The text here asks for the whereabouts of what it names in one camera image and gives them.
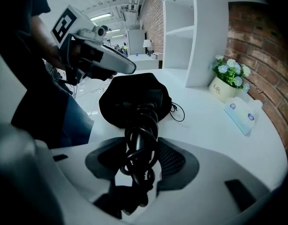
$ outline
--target person's arm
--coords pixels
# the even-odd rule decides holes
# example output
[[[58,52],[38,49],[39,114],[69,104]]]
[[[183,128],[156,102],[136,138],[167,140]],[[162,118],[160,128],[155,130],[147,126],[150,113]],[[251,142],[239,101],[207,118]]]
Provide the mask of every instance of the person's arm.
[[[58,47],[38,15],[30,19],[30,32],[40,48],[42,57],[54,67],[65,70],[59,59]]]

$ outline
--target ceiling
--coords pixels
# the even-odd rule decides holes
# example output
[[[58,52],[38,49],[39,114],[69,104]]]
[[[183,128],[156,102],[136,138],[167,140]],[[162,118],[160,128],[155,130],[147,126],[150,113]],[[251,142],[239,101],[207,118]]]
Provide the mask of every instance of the ceiling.
[[[139,29],[140,22],[137,20],[137,14],[139,14],[140,5],[144,0],[139,1],[139,7],[136,10],[136,6],[133,6],[133,11],[128,10],[129,0],[47,0],[51,12],[48,14],[42,14],[41,18],[48,27],[52,29],[56,20],[61,13],[65,10],[68,4],[76,7],[82,11],[89,18],[93,18],[102,14],[111,13],[112,16],[95,20],[97,25],[106,25],[112,30],[121,29],[119,32],[108,33],[106,38],[111,36],[124,34],[126,29]]]

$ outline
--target robotic arm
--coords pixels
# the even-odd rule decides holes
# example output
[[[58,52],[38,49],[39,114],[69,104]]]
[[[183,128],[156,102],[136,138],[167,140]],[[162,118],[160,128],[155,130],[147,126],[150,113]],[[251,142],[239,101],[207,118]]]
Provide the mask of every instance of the robotic arm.
[[[132,61],[103,44],[104,32],[103,27],[68,5],[51,31],[66,65],[67,80],[60,81],[77,85],[86,77],[105,81],[114,72],[134,73]],[[78,57],[71,56],[74,46],[80,46]]]

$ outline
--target black mesh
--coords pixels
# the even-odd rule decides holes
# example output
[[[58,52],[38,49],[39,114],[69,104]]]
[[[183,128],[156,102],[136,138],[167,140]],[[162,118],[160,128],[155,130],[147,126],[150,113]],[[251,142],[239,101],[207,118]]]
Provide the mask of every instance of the black mesh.
[[[159,163],[162,168],[162,179],[178,173],[185,165],[185,157],[161,143],[159,144]]]

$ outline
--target black bag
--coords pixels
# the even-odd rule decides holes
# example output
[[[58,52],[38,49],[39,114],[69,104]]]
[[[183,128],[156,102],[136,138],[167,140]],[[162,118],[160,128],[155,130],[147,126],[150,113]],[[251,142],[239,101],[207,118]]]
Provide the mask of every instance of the black bag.
[[[154,102],[159,121],[171,109],[167,88],[152,73],[115,77],[99,100],[102,116],[119,128],[126,127],[126,119],[139,105]]]

